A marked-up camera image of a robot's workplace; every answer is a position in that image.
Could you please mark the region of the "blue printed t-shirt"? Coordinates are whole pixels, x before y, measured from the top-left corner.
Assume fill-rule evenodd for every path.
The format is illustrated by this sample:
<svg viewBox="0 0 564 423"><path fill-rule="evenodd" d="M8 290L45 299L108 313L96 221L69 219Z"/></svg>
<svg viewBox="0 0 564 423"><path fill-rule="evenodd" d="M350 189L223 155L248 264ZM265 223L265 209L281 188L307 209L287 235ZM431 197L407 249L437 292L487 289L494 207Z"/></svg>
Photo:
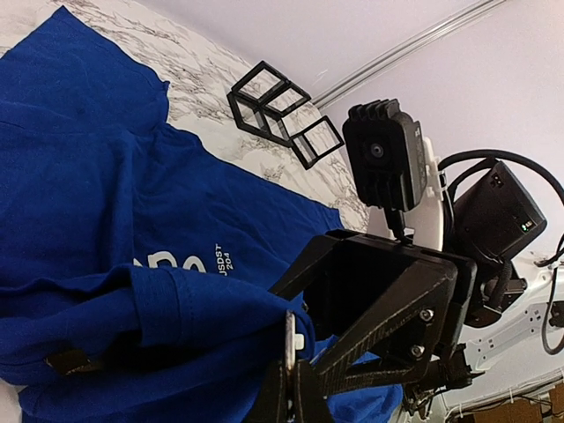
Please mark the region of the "blue printed t-shirt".
<svg viewBox="0 0 564 423"><path fill-rule="evenodd" d="M167 122L168 85L58 9L1 60L1 377L25 422L240 422L270 293L338 211Z"/></svg>

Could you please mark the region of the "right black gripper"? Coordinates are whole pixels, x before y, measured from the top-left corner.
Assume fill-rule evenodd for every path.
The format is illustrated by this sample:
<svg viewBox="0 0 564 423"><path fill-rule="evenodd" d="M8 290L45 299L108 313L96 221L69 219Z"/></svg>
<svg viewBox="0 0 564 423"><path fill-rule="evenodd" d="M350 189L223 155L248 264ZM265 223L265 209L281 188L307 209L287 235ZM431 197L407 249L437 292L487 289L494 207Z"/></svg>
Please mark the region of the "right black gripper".
<svg viewBox="0 0 564 423"><path fill-rule="evenodd" d="M321 391L405 384L405 401L427 401L474 378L458 341L476 272L471 259L340 229L313 237L270 291L301 296L316 339L336 337L313 366Z"/></svg>

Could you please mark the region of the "right aluminium corner post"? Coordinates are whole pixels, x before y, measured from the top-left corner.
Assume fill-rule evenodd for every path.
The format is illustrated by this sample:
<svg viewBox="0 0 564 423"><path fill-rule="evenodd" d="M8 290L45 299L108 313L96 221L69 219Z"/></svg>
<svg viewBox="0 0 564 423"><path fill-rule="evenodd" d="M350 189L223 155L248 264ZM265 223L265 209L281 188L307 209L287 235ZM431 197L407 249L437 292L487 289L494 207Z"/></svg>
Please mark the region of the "right aluminium corner post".
<svg viewBox="0 0 564 423"><path fill-rule="evenodd" d="M470 26L507 3L508 1L503 0L477 1L461 11L432 24L429 28L386 50L340 79L336 84L314 97L313 104L319 109L326 109L374 78L377 78L408 56L421 51L423 48L456 31Z"/></svg>

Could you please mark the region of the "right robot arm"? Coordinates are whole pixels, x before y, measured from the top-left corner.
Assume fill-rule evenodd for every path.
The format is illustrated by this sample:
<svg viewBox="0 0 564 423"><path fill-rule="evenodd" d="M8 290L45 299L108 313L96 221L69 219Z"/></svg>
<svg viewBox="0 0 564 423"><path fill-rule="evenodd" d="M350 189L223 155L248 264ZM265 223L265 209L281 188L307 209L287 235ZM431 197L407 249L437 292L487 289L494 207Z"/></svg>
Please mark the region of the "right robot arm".
<svg viewBox="0 0 564 423"><path fill-rule="evenodd" d="M429 248L404 234L403 214L420 204L426 169L407 160L356 160L360 199L384 209L394 238L335 230L313 238L272 287L278 297L302 296L318 338L336 343L316 362L287 359L277 397L289 395L299 422L327 420L329 396L398 385L409 413L423 413L435 395L469 386L461 329L501 316L514 256L545 229L545 219L509 170L529 168L563 191L537 163L510 152L452 155L446 168L471 160L480 174L456 202L455 185L439 189L450 210L450 235Z"/></svg>

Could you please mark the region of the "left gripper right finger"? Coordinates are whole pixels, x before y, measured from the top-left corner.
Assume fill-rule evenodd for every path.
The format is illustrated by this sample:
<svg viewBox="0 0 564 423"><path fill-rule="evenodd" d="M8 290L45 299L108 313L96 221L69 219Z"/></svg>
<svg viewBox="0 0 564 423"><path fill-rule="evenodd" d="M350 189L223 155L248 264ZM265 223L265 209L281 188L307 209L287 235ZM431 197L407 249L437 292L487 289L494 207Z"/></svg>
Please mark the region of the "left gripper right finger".
<svg viewBox="0 0 564 423"><path fill-rule="evenodd" d="M306 360L298 360L293 369L293 417L299 423L334 422L316 374Z"/></svg>

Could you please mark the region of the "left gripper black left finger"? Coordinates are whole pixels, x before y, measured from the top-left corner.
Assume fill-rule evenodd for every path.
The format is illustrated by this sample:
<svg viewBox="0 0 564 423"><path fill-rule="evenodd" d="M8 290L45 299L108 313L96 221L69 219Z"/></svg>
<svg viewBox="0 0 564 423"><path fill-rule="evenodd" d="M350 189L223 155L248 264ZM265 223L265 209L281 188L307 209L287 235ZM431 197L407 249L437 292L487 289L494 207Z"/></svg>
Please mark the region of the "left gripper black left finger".
<svg viewBox="0 0 564 423"><path fill-rule="evenodd" d="M282 360L273 361L250 410L253 423L287 422L289 417L286 366Z"/></svg>

